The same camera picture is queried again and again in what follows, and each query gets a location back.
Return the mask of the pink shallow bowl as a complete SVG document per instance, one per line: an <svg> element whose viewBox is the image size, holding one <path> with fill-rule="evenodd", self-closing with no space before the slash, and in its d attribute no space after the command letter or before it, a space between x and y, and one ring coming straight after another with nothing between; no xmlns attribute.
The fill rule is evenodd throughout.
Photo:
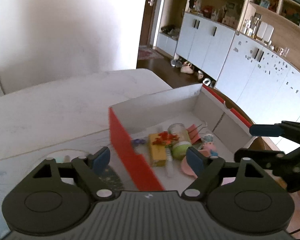
<svg viewBox="0 0 300 240"><path fill-rule="evenodd" d="M218 153L212 150L199 150L199 153L205 157L217 157ZM188 175L188 176L192 176L193 178L197 179L197 175L195 174L195 172L193 171L193 169L190 167L190 165L187 162L186 157L183 158L183 160L181 161L181 170L184 174Z"/></svg>

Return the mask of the pink pig figurine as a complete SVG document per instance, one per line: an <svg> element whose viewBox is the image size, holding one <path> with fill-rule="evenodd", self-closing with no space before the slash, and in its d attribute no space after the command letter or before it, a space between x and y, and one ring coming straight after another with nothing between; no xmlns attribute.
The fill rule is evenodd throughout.
<svg viewBox="0 0 300 240"><path fill-rule="evenodd" d="M213 142L205 142L203 144L203 155L205 157L218 156L217 149Z"/></svg>

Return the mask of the clear bottle green cap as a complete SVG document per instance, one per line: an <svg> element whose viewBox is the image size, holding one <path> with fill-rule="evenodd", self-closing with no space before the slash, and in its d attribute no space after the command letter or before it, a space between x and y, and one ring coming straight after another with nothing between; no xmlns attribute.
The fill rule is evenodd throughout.
<svg viewBox="0 0 300 240"><path fill-rule="evenodd" d="M172 157L183 160L187 149L192 146L185 126L181 123L172 124L168 127L168 132L179 136L179 140L171 144Z"/></svg>

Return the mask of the pink binder clip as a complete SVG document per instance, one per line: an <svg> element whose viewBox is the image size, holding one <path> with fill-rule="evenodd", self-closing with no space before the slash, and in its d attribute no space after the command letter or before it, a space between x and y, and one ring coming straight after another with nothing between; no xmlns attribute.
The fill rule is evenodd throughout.
<svg viewBox="0 0 300 240"><path fill-rule="evenodd" d="M207 128L207 122L204 121L204 122L201 122L198 125L192 124L190 127L188 127L186 129L186 131L188 132L191 144L194 145L198 141L201 141L201 138L200 138L199 134L200 134L200 131L202 129L205 129L205 128Z"/></svg>

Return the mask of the small white blue toy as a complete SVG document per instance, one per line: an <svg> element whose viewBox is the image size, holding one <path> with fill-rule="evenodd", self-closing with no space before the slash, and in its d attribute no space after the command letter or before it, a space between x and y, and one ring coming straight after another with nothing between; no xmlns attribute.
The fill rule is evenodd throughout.
<svg viewBox="0 0 300 240"><path fill-rule="evenodd" d="M213 142L214 140L214 136L212 134L204 134L202 136L202 140L205 142L205 143L210 143L210 142Z"/></svg>

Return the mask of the orange red flower toy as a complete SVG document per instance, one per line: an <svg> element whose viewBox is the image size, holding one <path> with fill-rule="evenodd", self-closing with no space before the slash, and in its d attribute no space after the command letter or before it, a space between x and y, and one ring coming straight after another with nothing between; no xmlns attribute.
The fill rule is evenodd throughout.
<svg viewBox="0 0 300 240"><path fill-rule="evenodd" d="M161 146L166 146L169 147L171 144L175 141L179 140L178 135L174 135L169 133L168 131L164 131L159 133L156 137L155 140L152 142L153 145L161 145Z"/></svg>

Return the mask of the yellow rectangular box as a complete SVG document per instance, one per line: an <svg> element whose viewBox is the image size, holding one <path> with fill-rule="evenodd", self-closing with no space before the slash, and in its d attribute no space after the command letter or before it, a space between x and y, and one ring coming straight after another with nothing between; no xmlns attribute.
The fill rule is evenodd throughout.
<svg viewBox="0 0 300 240"><path fill-rule="evenodd" d="M157 134L150 134L149 137L149 155L151 167L163 167L166 164L166 145L162 137Z"/></svg>

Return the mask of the red white cardboard box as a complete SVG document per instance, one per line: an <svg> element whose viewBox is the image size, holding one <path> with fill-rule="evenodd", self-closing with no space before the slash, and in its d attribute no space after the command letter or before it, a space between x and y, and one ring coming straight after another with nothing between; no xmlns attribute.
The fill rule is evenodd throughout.
<svg viewBox="0 0 300 240"><path fill-rule="evenodd" d="M109 108L110 140L126 190L183 191L195 179L186 162L193 146L232 161L254 140L250 123L212 88L190 85Z"/></svg>

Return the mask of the blue doll figure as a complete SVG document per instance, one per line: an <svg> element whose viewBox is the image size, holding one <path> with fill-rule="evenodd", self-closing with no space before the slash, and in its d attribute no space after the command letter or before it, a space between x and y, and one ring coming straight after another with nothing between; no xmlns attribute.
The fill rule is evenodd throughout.
<svg viewBox="0 0 300 240"><path fill-rule="evenodd" d="M133 139L132 141L131 141L131 145L133 146L133 147L138 147L138 146L140 146L140 145L145 145L146 144L146 139Z"/></svg>

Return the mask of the brown door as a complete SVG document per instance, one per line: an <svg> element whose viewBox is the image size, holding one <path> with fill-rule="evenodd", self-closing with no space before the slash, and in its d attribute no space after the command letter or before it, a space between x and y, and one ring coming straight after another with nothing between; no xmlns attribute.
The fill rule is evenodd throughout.
<svg viewBox="0 0 300 240"><path fill-rule="evenodd" d="M162 0L146 0L140 34L139 49L155 48L157 26L160 22L160 6Z"/></svg>

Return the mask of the large white wall cabinet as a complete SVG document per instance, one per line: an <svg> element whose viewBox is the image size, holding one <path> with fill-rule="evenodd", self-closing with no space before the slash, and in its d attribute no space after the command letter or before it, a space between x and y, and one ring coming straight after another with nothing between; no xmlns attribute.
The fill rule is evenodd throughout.
<svg viewBox="0 0 300 240"><path fill-rule="evenodd" d="M300 28L252 0L165 0L181 29L172 54L215 81L257 124L300 122Z"/></svg>

